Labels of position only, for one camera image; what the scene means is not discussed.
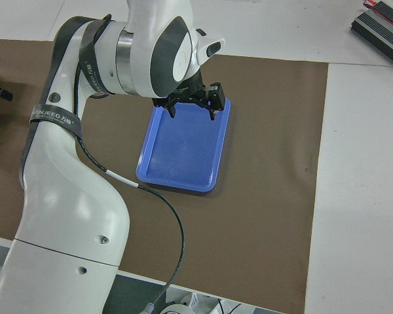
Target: brown paper sheet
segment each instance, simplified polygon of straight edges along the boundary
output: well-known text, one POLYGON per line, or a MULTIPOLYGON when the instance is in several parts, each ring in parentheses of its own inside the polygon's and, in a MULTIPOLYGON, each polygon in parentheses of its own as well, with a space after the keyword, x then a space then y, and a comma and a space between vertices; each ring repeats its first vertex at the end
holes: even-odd
MULTIPOLYGON (((0 99, 0 237, 7 239, 22 214, 18 167, 51 50, 48 42, 0 40, 0 85, 14 93, 12 103, 0 99)), ((178 285, 303 312, 327 69, 234 56, 204 65, 205 84, 221 82, 232 108, 216 187, 202 196, 164 191, 187 232, 178 285)), ((83 119, 89 151, 135 180, 151 111, 151 100, 140 97, 89 100, 83 119)), ((120 269, 167 280, 180 248, 174 217, 150 194, 109 181, 131 219, 120 269)))

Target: blue tray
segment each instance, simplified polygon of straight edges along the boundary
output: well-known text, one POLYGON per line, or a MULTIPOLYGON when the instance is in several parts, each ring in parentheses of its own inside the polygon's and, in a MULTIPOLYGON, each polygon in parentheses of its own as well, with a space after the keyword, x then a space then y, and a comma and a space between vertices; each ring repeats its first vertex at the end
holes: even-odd
POLYGON ((207 110, 178 103, 172 119, 163 108, 154 108, 145 136, 136 175, 143 182, 197 192, 211 190, 217 180, 225 130, 230 113, 210 120, 207 110))

